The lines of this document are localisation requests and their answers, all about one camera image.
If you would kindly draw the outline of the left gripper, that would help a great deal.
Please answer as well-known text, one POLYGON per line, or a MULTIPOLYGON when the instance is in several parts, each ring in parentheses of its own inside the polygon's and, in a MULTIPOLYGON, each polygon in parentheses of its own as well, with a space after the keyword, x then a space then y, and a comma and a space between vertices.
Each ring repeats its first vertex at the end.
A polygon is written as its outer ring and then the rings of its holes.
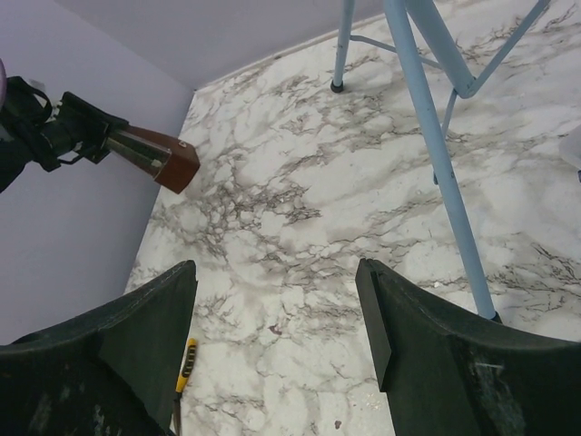
POLYGON ((65 92, 56 105, 45 93, 38 92, 38 100, 41 99, 45 104, 44 123, 39 126, 38 163, 47 172, 81 159, 100 163, 110 153, 105 144, 111 133, 129 126, 127 120, 108 114, 71 92, 65 92))

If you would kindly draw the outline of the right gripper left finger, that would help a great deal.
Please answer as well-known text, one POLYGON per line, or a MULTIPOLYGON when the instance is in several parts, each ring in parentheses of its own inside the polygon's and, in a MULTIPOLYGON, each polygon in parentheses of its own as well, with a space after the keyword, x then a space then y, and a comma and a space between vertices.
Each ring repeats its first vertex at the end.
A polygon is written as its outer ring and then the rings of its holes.
POLYGON ((4 435, 169 435, 197 290, 177 263, 132 292, 2 346, 4 435))

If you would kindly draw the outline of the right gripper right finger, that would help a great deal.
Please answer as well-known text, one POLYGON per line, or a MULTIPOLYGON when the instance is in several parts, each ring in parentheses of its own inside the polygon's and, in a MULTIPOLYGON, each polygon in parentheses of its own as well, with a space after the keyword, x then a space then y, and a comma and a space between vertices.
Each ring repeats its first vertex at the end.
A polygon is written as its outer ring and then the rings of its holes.
POLYGON ((398 435, 577 435, 580 346, 482 318, 385 264, 356 287, 398 435))

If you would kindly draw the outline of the brown wooden metronome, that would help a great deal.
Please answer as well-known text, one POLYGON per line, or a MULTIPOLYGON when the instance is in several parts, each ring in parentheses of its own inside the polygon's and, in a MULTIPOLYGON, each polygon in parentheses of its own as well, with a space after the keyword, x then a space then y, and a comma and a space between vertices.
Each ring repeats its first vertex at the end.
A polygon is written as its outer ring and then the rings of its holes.
POLYGON ((113 132, 105 145, 173 193, 181 193, 201 167, 191 144, 141 127, 113 132))

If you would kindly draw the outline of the light blue music stand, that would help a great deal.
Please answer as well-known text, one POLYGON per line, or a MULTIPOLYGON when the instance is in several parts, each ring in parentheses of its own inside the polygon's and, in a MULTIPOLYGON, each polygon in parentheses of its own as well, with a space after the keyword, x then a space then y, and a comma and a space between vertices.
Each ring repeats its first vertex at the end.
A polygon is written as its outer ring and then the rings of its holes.
POLYGON ((526 31, 548 9, 550 3, 537 1, 477 76, 470 72, 432 1, 386 0, 382 5, 393 45, 353 34, 355 1, 342 1, 330 90, 335 94, 344 91, 343 76, 350 42, 362 42, 397 55, 428 148, 434 183, 442 194, 478 315, 493 322, 501 322, 487 286, 477 244, 446 146, 446 136, 456 100, 469 99, 482 88, 526 31), (424 71, 426 65, 443 71, 452 86, 442 120, 438 118, 430 92, 424 71))

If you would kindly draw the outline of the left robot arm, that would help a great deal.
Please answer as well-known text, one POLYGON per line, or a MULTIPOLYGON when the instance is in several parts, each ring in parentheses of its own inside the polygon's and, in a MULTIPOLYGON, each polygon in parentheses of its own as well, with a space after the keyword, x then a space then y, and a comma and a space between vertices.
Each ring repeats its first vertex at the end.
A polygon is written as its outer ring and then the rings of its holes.
POLYGON ((109 136, 128 126, 71 92, 52 104, 44 91, 2 67, 1 189, 29 163, 48 173, 82 159, 98 164, 109 154, 109 136))

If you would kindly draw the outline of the clear plastic compartment box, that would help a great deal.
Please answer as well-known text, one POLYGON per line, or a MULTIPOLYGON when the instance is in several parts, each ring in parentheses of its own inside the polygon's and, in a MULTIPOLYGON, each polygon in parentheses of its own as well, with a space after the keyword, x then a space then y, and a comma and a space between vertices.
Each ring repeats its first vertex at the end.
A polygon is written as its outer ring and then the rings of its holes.
POLYGON ((581 126, 572 130, 559 144, 559 154, 568 164, 574 166, 581 181, 581 126))

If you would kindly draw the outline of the yellow handled needle-nose pliers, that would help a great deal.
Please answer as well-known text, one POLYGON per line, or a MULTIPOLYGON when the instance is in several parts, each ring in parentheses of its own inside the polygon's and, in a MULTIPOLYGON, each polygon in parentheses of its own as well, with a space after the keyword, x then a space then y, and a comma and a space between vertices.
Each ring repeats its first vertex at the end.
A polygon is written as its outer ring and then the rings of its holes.
POLYGON ((181 400, 183 392, 187 386, 188 380, 192 374, 192 370, 195 364, 196 352, 197 352, 198 342, 190 338, 186 343, 186 353, 184 357, 184 362, 182 364, 181 370, 178 375, 175 388, 175 397, 173 400, 173 413, 172 413, 172 423, 173 423, 173 434, 182 434, 182 413, 181 413, 181 400))

